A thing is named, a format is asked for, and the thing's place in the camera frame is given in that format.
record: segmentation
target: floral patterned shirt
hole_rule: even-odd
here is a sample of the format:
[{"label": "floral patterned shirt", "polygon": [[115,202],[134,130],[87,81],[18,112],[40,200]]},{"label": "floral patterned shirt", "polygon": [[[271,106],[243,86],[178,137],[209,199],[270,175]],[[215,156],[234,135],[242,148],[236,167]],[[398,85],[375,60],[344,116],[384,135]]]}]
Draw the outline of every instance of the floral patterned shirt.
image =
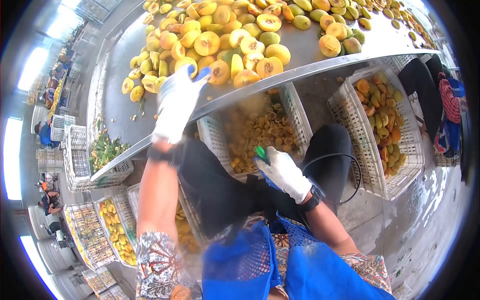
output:
[{"label": "floral patterned shirt", "polygon": [[[225,230],[219,236],[225,236]],[[272,234],[278,270],[283,278],[277,291],[289,299],[285,290],[288,266],[288,234]],[[340,256],[363,280],[392,293],[381,255],[349,253]],[[169,235],[146,232],[137,244],[137,299],[201,300],[202,289],[185,269],[182,255]]]}]

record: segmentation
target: blue shirt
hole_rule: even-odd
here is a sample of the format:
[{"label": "blue shirt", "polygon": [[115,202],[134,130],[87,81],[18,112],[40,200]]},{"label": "blue shirt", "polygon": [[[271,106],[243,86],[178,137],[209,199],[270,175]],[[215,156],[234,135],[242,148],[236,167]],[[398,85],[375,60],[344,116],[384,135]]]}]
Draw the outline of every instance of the blue shirt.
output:
[{"label": "blue shirt", "polygon": [[45,146],[56,148],[59,146],[60,142],[52,141],[50,139],[50,132],[51,132],[50,126],[48,126],[47,122],[45,122],[45,124],[40,129],[40,132],[38,133],[38,136],[40,137],[40,142]]}]

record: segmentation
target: blue mesh apron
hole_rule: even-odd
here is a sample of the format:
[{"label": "blue mesh apron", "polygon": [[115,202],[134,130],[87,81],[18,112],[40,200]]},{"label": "blue mesh apron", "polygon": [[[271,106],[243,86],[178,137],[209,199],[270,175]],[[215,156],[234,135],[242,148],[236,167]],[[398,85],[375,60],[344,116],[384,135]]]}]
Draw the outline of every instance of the blue mesh apron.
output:
[{"label": "blue mesh apron", "polygon": [[[372,287],[325,243],[307,229],[280,217],[289,241],[286,288],[292,300],[392,299]],[[203,296],[206,300],[264,300],[281,284],[275,246],[264,222],[241,231],[227,246],[213,243],[204,254]]]}]

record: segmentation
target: black pants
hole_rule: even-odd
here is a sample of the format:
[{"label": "black pants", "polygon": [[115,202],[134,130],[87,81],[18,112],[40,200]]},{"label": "black pants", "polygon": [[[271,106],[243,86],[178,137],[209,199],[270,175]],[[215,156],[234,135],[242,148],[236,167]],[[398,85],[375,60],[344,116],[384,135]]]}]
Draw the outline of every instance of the black pants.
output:
[{"label": "black pants", "polygon": [[[306,218],[288,194],[269,187],[256,176],[249,177],[247,183],[234,179],[198,140],[187,140],[182,149],[179,179],[208,238],[230,224],[243,225],[247,216],[260,211],[264,211],[269,222],[276,220],[278,210],[282,216],[305,224]],[[331,153],[351,154],[350,136],[339,124],[325,125],[313,135],[302,166]],[[338,203],[349,168],[349,157],[327,157],[309,165],[304,175],[320,185],[328,200]]]}]

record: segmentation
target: white glove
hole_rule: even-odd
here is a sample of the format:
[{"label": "white glove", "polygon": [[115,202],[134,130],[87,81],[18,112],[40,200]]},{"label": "white glove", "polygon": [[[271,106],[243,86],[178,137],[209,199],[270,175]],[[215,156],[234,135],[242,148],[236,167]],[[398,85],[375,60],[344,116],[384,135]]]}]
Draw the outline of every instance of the white glove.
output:
[{"label": "white glove", "polygon": [[257,168],[282,192],[295,199],[296,204],[302,203],[312,189],[312,183],[302,174],[288,153],[277,151],[272,146],[268,146],[266,152],[270,165],[256,156],[254,161]]},{"label": "white glove", "polygon": [[158,119],[152,133],[152,142],[167,140],[176,144],[181,140],[193,109],[197,105],[202,87],[212,77],[210,68],[203,68],[192,81],[190,74],[193,65],[184,65],[175,74],[167,78],[156,98]]}]

